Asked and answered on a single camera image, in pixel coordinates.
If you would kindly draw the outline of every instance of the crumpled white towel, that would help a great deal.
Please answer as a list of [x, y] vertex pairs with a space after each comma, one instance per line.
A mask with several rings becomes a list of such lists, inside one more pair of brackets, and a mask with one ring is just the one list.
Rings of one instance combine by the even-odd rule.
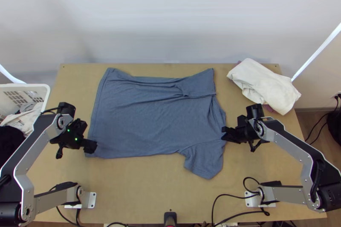
[[33, 131], [33, 124], [40, 115], [42, 102], [36, 103], [32, 110], [19, 114], [8, 115], [0, 126], [12, 126], [21, 130], [25, 137], [28, 137]]
[[281, 115], [290, 111], [301, 96], [289, 77], [275, 74], [250, 58], [234, 67], [227, 77], [243, 90], [248, 99], [268, 104]]

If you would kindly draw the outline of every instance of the table top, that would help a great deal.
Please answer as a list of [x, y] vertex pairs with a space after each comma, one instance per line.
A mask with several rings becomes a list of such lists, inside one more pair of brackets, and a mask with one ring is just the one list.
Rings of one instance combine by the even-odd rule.
[[[65, 101], [76, 107], [75, 118], [90, 124], [90, 116], [98, 84], [108, 67], [115, 67], [134, 76], [185, 77], [207, 68], [214, 68], [217, 99], [226, 112], [227, 126], [237, 125], [237, 116], [246, 114], [245, 107], [254, 104], [226, 75], [234, 64], [64, 64], [57, 75], [55, 87], [47, 108]], [[265, 64], [280, 73], [277, 64]], [[281, 121], [288, 132], [303, 139], [296, 113], [285, 116], [269, 113]], [[64, 149], [62, 159], [56, 160], [57, 145], [48, 144], [38, 157], [28, 176], [35, 186], [35, 194], [48, 191], [56, 184], [78, 182], [85, 190], [97, 192], [94, 209], [82, 210], [83, 223], [160, 224], [163, 214], [172, 210], [179, 223], [211, 221], [214, 199], [221, 193], [244, 196], [242, 181], [251, 176], [259, 182], [280, 180], [283, 185], [300, 185], [301, 165], [274, 143], [261, 145], [250, 152], [248, 144], [228, 142], [225, 146], [224, 165], [211, 180], [201, 178], [183, 167], [185, 157], [180, 154], [148, 157], [101, 159], [86, 158], [83, 150]], [[214, 209], [214, 221], [219, 222], [237, 213], [257, 210], [247, 208], [244, 200], [222, 197]], [[304, 205], [277, 203], [262, 213], [244, 215], [233, 221], [276, 221], [324, 218]], [[75, 210], [62, 212], [75, 219]], [[51, 209], [37, 215], [36, 221], [63, 221]]]

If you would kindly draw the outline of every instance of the power outlet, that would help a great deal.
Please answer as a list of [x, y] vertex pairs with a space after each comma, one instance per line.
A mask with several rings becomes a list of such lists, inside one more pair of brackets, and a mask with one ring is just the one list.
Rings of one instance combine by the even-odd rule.
[[338, 94], [341, 94], [341, 91], [335, 93], [333, 96], [331, 96], [330, 98], [334, 98], [335, 96], [338, 96]]

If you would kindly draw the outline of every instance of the blue t-shirt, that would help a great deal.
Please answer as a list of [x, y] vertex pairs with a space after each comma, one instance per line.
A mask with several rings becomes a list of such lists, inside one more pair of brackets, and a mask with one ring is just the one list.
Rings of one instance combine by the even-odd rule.
[[223, 166], [225, 112], [215, 92], [214, 70], [184, 78], [134, 77], [108, 68], [97, 91], [88, 138], [89, 157], [171, 154], [210, 179]]

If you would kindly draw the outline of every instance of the laundry basket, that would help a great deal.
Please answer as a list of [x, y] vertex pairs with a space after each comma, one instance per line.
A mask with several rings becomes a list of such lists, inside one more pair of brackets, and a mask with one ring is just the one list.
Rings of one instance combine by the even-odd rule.
[[50, 91], [46, 84], [0, 84], [0, 123], [25, 103], [43, 102], [41, 111], [44, 111]]

